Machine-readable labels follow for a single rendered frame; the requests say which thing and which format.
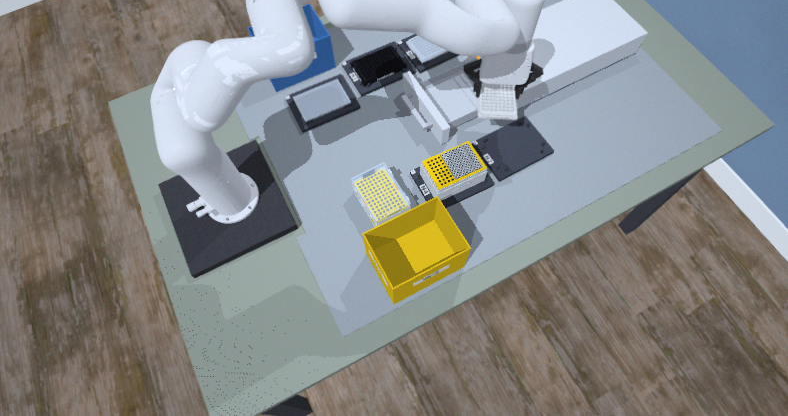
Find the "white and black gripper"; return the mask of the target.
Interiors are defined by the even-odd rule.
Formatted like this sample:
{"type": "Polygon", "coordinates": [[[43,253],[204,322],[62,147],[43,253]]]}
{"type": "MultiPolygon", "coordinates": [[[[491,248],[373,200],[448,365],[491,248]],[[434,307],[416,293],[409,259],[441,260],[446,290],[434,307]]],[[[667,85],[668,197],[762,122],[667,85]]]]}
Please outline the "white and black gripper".
{"type": "Polygon", "coordinates": [[[488,83],[516,85],[515,99],[519,99],[524,88],[544,74],[543,68],[532,62],[533,55],[532,40],[530,47],[523,53],[481,57],[482,59],[465,64],[464,72],[474,82],[473,92],[476,92],[477,98],[480,97],[481,83],[488,83]],[[478,68],[480,69],[477,72],[472,71],[478,68]]]}

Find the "light grey flat work mat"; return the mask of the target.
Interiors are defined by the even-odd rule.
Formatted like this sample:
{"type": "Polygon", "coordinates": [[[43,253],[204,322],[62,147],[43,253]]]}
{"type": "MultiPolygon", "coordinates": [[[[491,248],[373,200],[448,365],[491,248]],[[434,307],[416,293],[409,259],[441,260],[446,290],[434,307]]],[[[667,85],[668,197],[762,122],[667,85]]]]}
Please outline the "light grey flat work mat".
{"type": "MultiPolygon", "coordinates": [[[[361,96],[342,62],[414,33],[330,34],[335,66],[276,92],[253,84],[237,107],[260,137],[305,230],[297,237],[343,337],[498,255],[722,131],[641,48],[636,54],[517,110],[554,153],[446,210],[471,247],[458,271],[393,304],[362,233],[375,228],[351,178],[385,163],[410,199],[426,202],[410,171],[514,120],[475,117],[440,144],[401,99],[403,79],[361,96]],[[342,74],[360,109],[302,133],[285,96],[342,74]]],[[[411,210],[410,209],[410,210],[411,210]]]]}

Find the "blue open-top bin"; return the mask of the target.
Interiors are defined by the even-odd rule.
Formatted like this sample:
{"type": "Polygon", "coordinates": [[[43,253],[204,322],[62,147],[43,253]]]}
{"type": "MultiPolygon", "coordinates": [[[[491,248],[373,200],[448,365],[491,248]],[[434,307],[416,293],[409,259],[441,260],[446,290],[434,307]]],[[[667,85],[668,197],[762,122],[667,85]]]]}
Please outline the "blue open-top bin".
{"type": "Polygon", "coordinates": [[[310,66],[302,73],[291,77],[270,79],[276,92],[336,68],[330,34],[310,4],[302,7],[314,37],[315,56],[310,66]]]}

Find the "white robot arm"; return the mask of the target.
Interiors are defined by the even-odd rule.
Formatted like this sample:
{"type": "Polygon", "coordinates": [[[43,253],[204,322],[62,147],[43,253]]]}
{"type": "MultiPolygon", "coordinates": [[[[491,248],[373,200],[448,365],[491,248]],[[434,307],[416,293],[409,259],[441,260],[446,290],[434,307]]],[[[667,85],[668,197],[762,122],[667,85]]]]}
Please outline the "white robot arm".
{"type": "MultiPolygon", "coordinates": [[[[210,213],[230,224],[255,209],[257,185],[239,173],[211,132],[254,83],[310,66],[315,44],[302,7],[308,1],[246,0],[255,37],[189,41],[165,62],[151,95],[157,149],[163,164],[200,195],[186,205],[190,212],[204,206],[198,217],[210,213]]],[[[318,1],[341,29],[410,32],[458,55],[488,57],[525,52],[545,0],[318,1]]]]}

